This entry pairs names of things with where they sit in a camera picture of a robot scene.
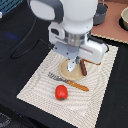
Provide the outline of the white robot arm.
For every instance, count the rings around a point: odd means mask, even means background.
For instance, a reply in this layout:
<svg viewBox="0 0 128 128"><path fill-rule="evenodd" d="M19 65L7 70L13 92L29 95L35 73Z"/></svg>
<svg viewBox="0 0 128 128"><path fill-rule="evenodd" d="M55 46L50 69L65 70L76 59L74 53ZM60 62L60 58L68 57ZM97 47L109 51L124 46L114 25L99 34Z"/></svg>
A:
<svg viewBox="0 0 128 128"><path fill-rule="evenodd" d="M27 1L36 17L51 22L49 41L54 44L54 51L69 59L101 62L108 47L90 36L98 0Z"/></svg>

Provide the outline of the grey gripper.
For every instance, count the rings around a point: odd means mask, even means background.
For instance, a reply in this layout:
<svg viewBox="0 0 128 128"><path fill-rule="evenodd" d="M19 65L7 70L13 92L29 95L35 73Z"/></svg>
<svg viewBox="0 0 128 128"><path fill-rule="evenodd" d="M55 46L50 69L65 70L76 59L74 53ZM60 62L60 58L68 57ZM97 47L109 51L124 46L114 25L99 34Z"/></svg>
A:
<svg viewBox="0 0 128 128"><path fill-rule="evenodd" d="M79 57L78 57L79 48L78 47L57 42L53 50L65 56L69 60L75 60L76 64L79 63Z"/></svg>

